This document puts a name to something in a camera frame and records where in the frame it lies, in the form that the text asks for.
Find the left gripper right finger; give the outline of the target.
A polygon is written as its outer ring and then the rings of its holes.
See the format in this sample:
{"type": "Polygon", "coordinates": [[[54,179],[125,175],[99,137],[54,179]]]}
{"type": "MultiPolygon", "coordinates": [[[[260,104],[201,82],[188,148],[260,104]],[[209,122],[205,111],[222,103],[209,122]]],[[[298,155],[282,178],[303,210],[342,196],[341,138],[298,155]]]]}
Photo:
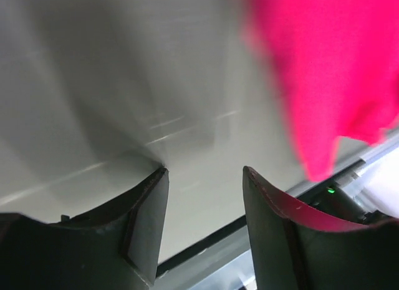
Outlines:
{"type": "Polygon", "coordinates": [[[251,167],[243,169],[243,198],[259,289],[398,288],[398,220],[343,220],[251,167]]]}

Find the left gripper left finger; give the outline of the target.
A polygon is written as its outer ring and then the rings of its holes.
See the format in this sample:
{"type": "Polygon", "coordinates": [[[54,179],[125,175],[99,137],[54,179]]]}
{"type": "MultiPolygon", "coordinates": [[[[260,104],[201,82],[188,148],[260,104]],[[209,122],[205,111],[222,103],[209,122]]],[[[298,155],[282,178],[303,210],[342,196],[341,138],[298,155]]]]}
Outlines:
{"type": "Polygon", "coordinates": [[[168,191],[168,170],[161,167],[125,193],[57,223],[3,213],[1,288],[151,288],[168,191]]]}

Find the magenta t shirt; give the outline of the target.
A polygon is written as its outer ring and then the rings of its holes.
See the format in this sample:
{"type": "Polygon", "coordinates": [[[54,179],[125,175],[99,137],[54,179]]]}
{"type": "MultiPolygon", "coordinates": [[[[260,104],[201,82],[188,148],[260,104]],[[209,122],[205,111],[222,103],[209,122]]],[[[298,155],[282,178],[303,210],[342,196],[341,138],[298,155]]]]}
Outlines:
{"type": "Polygon", "coordinates": [[[331,176],[339,139],[381,143],[398,123],[398,0],[246,0],[308,179],[331,176]]]}

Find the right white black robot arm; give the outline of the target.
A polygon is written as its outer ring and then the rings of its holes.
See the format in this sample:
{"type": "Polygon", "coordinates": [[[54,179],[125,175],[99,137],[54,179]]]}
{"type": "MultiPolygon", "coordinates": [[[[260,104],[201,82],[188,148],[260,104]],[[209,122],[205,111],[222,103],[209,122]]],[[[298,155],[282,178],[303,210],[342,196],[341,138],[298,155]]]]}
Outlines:
{"type": "Polygon", "coordinates": [[[398,149],[385,150],[333,179],[309,205],[363,225],[398,218],[398,149]]]}

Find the aluminium frame rail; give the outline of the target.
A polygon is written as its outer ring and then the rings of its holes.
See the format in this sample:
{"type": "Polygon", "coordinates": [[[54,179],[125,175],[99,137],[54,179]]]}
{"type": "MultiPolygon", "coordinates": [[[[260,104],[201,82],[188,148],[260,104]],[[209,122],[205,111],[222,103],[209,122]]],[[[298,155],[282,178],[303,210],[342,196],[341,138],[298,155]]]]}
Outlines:
{"type": "Polygon", "coordinates": [[[242,216],[158,265],[152,289],[256,289],[242,216]]]}

